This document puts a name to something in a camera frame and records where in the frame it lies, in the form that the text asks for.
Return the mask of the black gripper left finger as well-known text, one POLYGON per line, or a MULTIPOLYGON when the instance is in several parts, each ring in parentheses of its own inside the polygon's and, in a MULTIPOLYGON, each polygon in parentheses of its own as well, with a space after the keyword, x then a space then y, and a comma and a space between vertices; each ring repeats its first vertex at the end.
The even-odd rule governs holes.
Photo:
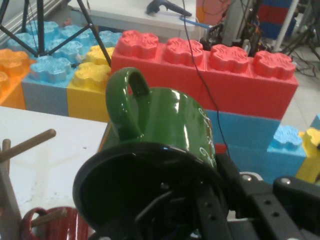
POLYGON ((211 188, 169 190, 134 219, 136 240, 230 240, 228 207, 211 188))

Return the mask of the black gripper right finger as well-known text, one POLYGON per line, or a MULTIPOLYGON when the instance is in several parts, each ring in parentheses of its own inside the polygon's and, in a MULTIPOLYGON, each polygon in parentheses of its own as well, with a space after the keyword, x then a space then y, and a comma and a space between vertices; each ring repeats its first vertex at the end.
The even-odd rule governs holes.
POLYGON ((225 153, 216 156, 217 170, 235 220, 228 225, 235 240, 318 240, 320 188, 292 176, 272 184, 240 173, 225 153))

